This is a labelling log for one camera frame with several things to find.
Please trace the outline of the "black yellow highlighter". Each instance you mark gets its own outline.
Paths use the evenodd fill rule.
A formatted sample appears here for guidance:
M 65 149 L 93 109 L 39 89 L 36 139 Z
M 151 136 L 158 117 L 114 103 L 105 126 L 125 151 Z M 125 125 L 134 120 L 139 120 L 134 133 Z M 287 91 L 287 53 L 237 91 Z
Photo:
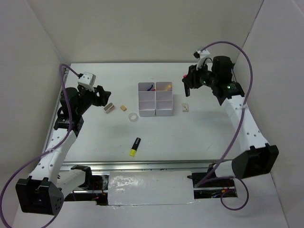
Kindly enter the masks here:
M 140 142 L 141 142 L 141 138 L 137 137 L 135 139 L 133 145 L 132 145 L 131 150 L 130 150 L 130 153 L 129 153 L 130 156 L 134 157 L 136 155 L 136 152 L 137 152 L 137 149 L 138 149 L 138 146 L 139 146 Z

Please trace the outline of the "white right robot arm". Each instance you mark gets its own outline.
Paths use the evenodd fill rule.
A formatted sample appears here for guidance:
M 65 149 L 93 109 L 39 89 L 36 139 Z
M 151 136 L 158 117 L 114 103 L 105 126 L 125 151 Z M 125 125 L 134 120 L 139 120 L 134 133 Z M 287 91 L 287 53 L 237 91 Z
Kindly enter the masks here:
M 221 159 L 220 164 L 213 165 L 213 171 L 207 175 L 208 183 L 212 186 L 223 182 L 221 171 L 228 167 L 232 175 L 239 179 L 268 174 L 279 155 L 278 147 L 270 145 L 259 130 L 240 83 L 233 81 L 233 66 L 229 57 L 217 56 L 213 58 L 211 70 L 206 65 L 200 68 L 191 65 L 182 79 L 186 96 L 190 96 L 191 89 L 202 86 L 211 88 L 235 129 L 229 148 L 235 141 L 240 144 L 240 154 L 236 158 L 232 161 Z

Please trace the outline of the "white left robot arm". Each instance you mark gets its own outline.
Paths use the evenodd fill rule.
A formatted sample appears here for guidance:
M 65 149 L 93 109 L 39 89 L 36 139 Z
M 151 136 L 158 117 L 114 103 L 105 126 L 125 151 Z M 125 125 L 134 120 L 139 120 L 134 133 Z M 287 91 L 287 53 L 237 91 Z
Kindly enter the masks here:
M 111 92 L 105 91 L 100 85 L 92 90 L 78 85 L 77 88 L 68 87 L 61 92 L 61 107 L 47 153 L 26 179 L 19 179 L 16 183 L 23 212 L 56 216 L 65 197 L 76 187 L 87 190 L 93 186 L 94 178 L 88 166 L 75 165 L 64 176 L 59 172 L 84 124 L 82 115 L 92 105 L 106 106 L 110 95 Z

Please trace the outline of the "black pink highlighter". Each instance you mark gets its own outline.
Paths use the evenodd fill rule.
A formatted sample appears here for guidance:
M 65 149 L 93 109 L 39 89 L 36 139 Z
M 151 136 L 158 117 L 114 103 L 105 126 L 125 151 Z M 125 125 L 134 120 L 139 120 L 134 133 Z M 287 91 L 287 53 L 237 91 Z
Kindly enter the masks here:
M 187 75 L 184 75 L 182 81 L 183 81 L 183 84 L 184 84 L 185 96 L 189 97 L 190 96 L 190 88 L 188 87 L 188 85 L 185 82 L 186 77 L 187 77 Z

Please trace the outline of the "beige white eraser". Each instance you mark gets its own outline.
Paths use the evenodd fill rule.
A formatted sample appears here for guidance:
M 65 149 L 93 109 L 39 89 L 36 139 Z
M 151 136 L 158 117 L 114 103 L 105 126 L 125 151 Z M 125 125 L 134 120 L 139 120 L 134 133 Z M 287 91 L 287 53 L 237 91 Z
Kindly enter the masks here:
M 189 111 L 189 105 L 187 103 L 182 104 L 182 111 L 183 112 L 188 112 Z

